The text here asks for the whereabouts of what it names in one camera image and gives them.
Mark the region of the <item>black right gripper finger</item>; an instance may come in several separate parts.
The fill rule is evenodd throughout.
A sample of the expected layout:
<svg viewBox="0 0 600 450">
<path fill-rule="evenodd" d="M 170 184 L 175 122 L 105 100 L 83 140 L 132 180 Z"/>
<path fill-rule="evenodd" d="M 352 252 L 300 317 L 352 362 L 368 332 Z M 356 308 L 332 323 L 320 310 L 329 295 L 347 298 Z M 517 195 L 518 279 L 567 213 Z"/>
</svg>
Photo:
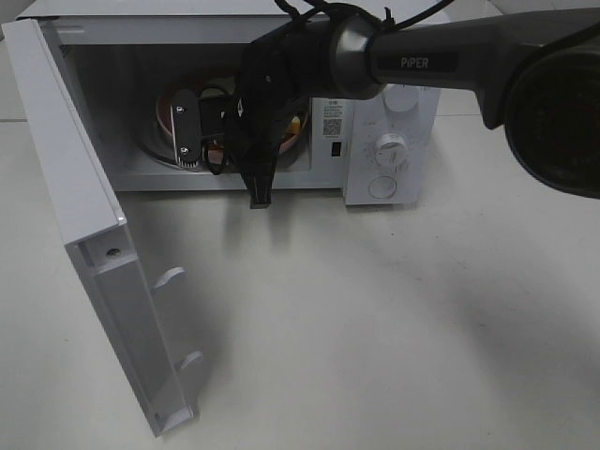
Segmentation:
<svg viewBox="0 0 600 450">
<path fill-rule="evenodd" d="M 241 166 L 241 177 L 249 194 L 251 209 L 264 209 L 271 204 L 275 172 L 274 158 L 261 162 L 245 162 Z"/>
</svg>

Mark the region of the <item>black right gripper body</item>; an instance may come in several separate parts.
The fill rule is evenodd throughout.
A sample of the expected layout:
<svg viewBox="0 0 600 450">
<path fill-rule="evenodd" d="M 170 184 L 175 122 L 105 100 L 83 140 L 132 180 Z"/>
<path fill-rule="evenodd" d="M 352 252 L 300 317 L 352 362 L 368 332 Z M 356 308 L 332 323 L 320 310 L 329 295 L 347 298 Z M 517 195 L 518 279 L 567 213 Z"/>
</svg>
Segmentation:
<svg viewBox="0 0 600 450">
<path fill-rule="evenodd" d="M 221 119 L 221 154 L 202 147 L 211 173 L 231 163 L 244 178 L 274 175 L 285 132 L 308 102 L 308 68 L 309 38 L 301 32 L 273 32 L 246 46 Z"/>
</svg>

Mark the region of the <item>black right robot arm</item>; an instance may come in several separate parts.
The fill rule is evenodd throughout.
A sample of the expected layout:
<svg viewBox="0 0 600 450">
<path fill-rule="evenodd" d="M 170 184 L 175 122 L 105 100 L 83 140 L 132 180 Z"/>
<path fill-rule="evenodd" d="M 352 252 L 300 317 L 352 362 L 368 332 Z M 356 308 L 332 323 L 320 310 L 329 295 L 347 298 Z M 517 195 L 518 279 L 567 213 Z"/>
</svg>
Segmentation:
<svg viewBox="0 0 600 450">
<path fill-rule="evenodd" d="M 387 84 L 473 92 L 542 184 L 599 194 L 599 11 L 539 10 L 424 25 L 332 3 L 294 15 L 243 51 L 221 118 L 250 204 L 264 208 L 280 141 L 308 98 L 374 98 Z"/>
</svg>

